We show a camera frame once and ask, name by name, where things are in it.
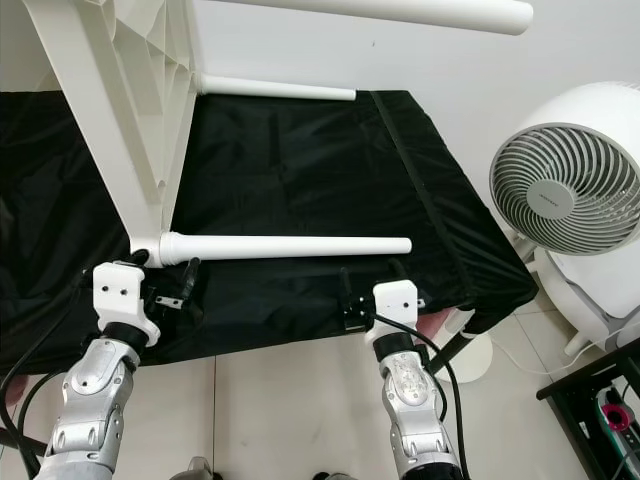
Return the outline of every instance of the black shelf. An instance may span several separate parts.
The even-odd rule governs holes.
[[[620,456],[600,427],[596,394],[624,376],[640,395],[640,339],[540,390],[548,400],[591,480],[611,480]],[[634,480],[621,473],[617,480]]]

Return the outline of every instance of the tiled floor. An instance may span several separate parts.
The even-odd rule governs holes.
[[[531,370],[569,363],[562,347],[572,327],[546,302],[538,297],[491,332]],[[592,349],[579,363],[597,355]],[[487,375],[461,387],[474,480],[586,478],[549,406],[535,399],[549,382],[495,349]],[[202,360],[142,369],[115,480],[168,480],[192,455],[215,457],[225,480],[309,480],[320,470],[396,478],[381,386],[360,336],[225,355],[215,367]],[[58,388],[48,386],[30,414],[29,431],[40,438],[55,419],[49,399]],[[457,444],[453,411],[446,424]],[[0,478],[25,478],[15,452],[5,452]]]
[[[528,368],[544,368],[515,317],[492,335]],[[585,478],[550,408],[535,399],[549,382],[496,350],[488,374],[461,387],[474,480]],[[219,357],[216,469],[225,480],[306,480],[321,470],[394,478],[381,386],[373,353],[355,336]],[[446,424],[457,443],[453,412]]]

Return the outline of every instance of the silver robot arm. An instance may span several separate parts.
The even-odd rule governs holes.
[[[103,336],[64,378],[64,406],[36,480],[112,478],[139,353],[160,336],[144,314],[143,279],[136,265],[104,263],[94,269],[94,307]]]
[[[376,285],[378,315],[416,329],[424,302],[409,280]],[[366,315],[366,308],[361,310]],[[460,464],[438,417],[439,397],[411,335],[375,320],[365,341],[384,378],[382,402],[391,419],[391,448],[401,480],[462,480]]]

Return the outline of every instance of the white fan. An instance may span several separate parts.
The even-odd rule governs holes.
[[[547,103],[499,149],[491,190],[579,331],[568,355],[623,327],[599,345],[640,336],[640,85],[595,83]]]

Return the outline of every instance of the black metal rod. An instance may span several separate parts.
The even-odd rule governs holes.
[[[460,353],[464,347],[469,345],[472,341],[473,338],[463,337],[460,333],[456,334],[455,337],[449,340],[449,342],[442,347],[442,353],[440,355],[436,355],[433,357],[433,360],[431,360],[429,364],[431,373],[438,373],[444,367],[445,362],[453,360],[453,357]]]
[[[569,443],[571,443],[589,478],[591,480],[609,480],[611,474],[607,475],[602,470],[602,465],[600,465],[598,458],[591,450],[590,440],[585,437],[584,431],[573,416],[571,406],[567,403],[566,395],[554,393],[547,399],[547,402],[565,431]]]
[[[618,362],[618,369],[629,382],[629,386],[640,396],[640,354],[635,361],[632,358],[625,358]]]
[[[571,387],[575,385],[580,380],[584,378],[591,377],[598,372],[601,372],[607,368],[611,368],[618,361],[626,359],[626,358],[636,358],[640,359],[640,338],[634,340],[633,342],[625,345],[622,348],[614,350],[613,352],[605,355],[602,358],[599,358],[595,362],[591,362],[586,367],[582,367],[580,370],[573,372],[570,375],[558,380],[557,382],[552,383],[546,388],[543,388],[538,393],[536,393],[536,398],[538,400],[543,400],[550,396],[552,393],[562,390],[566,387]]]
[[[44,457],[44,454],[47,451],[46,443],[42,443],[29,437],[24,437],[24,441],[37,456]],[[7,432],[4,428],[0,428],[0,445],[15,449],[18,448],[16,442],[14,442],[13,438],[11,438],[11,435],[9,435],[9,432]]]

